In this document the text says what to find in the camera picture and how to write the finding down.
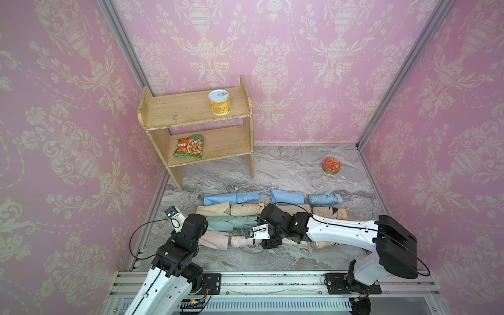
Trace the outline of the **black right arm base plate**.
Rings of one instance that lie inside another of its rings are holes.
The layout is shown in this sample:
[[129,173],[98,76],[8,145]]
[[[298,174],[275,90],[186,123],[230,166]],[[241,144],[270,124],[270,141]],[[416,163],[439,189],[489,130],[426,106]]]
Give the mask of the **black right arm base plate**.
[[344,273],[324,274],[324,285],[329,295],[380,295],[382,294],[379,283],[366,286],[358,282],[349,283]]

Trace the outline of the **beige sleeved umbrella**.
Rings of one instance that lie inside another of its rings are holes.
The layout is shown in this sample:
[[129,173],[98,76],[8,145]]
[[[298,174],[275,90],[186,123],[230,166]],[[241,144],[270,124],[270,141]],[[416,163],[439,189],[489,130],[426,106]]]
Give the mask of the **beige sleeved umbrella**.
[[230,215],[233,217],[251,217],[259,215],[264,210],[263,203],[240,203],[231,205]]
[[[297,245],[297,242],[295,241],[292,241],[292,240],[288,240],[288,239],[283,239],[282,240],[282,244],[283,245]],[[310,247],[310,248],[327,248],[327,247],[333,247],[333,246],[338,246],[340,245],[340,243],[337,243],[337,242],[318,242],[318,241],[301,241],[299,243],[299,245],[302,245],[302,246],[306,246],[306,247]]]

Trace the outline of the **aluminium corner frame post right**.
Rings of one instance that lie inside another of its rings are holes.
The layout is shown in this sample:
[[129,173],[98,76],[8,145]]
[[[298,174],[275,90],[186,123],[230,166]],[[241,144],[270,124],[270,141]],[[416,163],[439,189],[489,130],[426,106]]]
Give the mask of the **aluminium corner frame post right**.
[[385,115],[388,107],[391,105],[393,99],[406,82],[408,76],[414,69],[425,49],[428,47],[431,39],[433,39],[434,34],[440,27],[454,3],[454,0],[441,0],[434,6],[434,9],[427,19],[424,27],[419,33],[417,39],[413,42],[410,52],[407,54],[404,62],[399,68],[399,71],[396,73],[396,76],[384,94],[383,99],[377,106],[374,114],[363,131],[362,136],[356,143],[357,151],[363,152],[365,145],[371,139],[371,136]]

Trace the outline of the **mint green sleeved umbrella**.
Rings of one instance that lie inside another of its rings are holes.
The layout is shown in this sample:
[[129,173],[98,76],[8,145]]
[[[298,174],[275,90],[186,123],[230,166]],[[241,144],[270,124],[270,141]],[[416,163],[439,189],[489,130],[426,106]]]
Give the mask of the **mint green sleeved umbrella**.
[[233,217],[231,219],[233,227],[236,229],[250,229],[253,227],[258,227],[259,217],[258,216],[246,216],[246,217]]

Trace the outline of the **aluminium corner frame post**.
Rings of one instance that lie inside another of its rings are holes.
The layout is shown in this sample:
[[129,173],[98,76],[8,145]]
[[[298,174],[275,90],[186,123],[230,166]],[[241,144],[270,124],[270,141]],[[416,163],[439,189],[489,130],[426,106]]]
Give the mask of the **aluminium corner frame post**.
[[148,80],[143,72],[140,65],[139,59],[136,56],[134,47],[125,31],[124,25],[120,20],[117,10],[114,7],[113,1],[110,0],[98,0],[98,4],[101,7],[102,12],[112,29],[112,33],[116,41],[122,50],[123,56],[125,57],[127,64],[129,65],[136,82],[139,84],[141,89],[148,87]]
[[362,136],[356,143],[357,151],[363,152],[365,145],[371,139],[371,136],[385,115],[388,107],[391,105],[393,99],[406,82],[408,76],[414,69],[425,49],[428,47],[431,39],[433,39],[434,34],[440,27],[454,3],[454,0],[441,0],[434,6],[434,9],[427,19],[424,27],[419,33],[417,39],[413,42],[410,52],[407,54],[404,62],[399,68],[399,71],[396,73],[396,76],[384,94],[383,99],[377,106],[374,114],[363,131]]

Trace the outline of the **mint green umbrella sleeve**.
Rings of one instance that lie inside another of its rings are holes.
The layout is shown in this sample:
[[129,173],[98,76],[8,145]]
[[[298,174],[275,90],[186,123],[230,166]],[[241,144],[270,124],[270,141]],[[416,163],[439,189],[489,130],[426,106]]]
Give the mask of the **mint green umbrella sleeve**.
[[208,231],[233,232],[234,219],[232,217],[208,217]]

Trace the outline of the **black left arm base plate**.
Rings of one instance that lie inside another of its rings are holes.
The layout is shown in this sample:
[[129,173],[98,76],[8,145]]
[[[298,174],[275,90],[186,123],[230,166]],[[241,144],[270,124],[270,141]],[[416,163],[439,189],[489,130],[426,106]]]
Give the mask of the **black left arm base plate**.
[[192,295],[219,295],[221,292],[222,274],[203,273],[192,283]]

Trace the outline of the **pink sleeved umbrella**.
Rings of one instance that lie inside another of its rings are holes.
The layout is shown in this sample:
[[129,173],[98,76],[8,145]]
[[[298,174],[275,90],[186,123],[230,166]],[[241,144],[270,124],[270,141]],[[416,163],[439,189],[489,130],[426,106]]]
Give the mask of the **pink sleeved umbrella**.
[[246,238],[245,236],[232,236],[230,238],[230,244],[233,248],[244,248],[249,246],[260,245],[262,240],[257,240],[253,238]]

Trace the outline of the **round gold red candy tin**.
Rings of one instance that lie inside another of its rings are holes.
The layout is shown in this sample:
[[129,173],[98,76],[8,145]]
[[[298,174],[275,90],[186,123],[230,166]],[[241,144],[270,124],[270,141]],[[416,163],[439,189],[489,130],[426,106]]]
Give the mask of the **round gold red candy tin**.
[[340,172],[342,163],[335,157],[327,157],[322,162],[322,170],[324,173],[336,175]]

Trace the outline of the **pink umbrella sleeve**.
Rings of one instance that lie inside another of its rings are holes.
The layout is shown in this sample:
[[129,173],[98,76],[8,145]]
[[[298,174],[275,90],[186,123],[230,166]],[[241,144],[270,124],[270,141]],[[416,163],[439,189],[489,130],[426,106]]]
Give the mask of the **pink umbrella sleeve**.
[[207,231],[200,239],[199,245],[216,250],[227,250],[229,243],[228,232]]

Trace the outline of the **green orange snack packet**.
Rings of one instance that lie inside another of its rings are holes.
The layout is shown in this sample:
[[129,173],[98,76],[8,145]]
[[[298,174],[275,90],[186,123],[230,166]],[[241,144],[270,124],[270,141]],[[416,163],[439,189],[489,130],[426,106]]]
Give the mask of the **green orange snack packet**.
[[174,157],[201,158],[203,155],[204,137],[199,134],[187,136],[177,140]]

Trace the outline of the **light blue umbrella sleeve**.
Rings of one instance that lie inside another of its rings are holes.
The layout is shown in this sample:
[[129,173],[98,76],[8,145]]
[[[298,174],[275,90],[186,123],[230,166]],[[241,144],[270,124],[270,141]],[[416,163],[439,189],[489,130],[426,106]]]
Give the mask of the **light blue umbrella sleeve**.
[[206,194],[203,199],[204,206],[214,206],[220,203],[229,203],[230,205],[237,204],[238,199],[236,193],[228,194]]
[[302,192],[287,192],[283,190],[271,190],[272,203],[286,203],[292,205],[303,205],[304,194]]

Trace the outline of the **wooden two-tier shelf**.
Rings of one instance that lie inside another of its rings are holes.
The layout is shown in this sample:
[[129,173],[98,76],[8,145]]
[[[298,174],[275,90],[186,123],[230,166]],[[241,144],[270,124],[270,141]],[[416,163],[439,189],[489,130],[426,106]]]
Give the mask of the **wooden two-tier shelf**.
[[[244,76],[240,76],[239,86],[226,90],[230,93],[230,113],[217,116],[211,112],[209,91],[155,97],[148,86],[143,88],[137,111],[140,126],[180,191],[184,167],[201,162],[245,156],[250,175],[255,176],[253,98]],[[172,135],[173,128],[208,125],[211,129],[199,132],[204,139],[201,158],[173,155],[178,140],[191,135]]]

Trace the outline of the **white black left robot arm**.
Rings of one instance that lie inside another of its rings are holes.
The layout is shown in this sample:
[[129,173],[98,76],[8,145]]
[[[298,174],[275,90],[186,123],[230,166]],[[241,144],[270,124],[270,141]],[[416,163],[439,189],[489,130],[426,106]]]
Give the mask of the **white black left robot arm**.
[[158,248],[127,314],[172,314],[190,293],[201,290],[203,268],[192,260],[207,226],[207,219],[199,214],[190,214],[179,223],[180,231]]

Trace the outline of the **yellow cup noodle container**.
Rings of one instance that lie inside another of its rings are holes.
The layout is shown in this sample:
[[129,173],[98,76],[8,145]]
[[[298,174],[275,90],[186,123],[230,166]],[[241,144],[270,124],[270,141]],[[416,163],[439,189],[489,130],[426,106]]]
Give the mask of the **yellow cup noodle container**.
[[230,94],[224,89],[211,91],[208,94],[211,111],[214,115],[227,115],[230,112]]

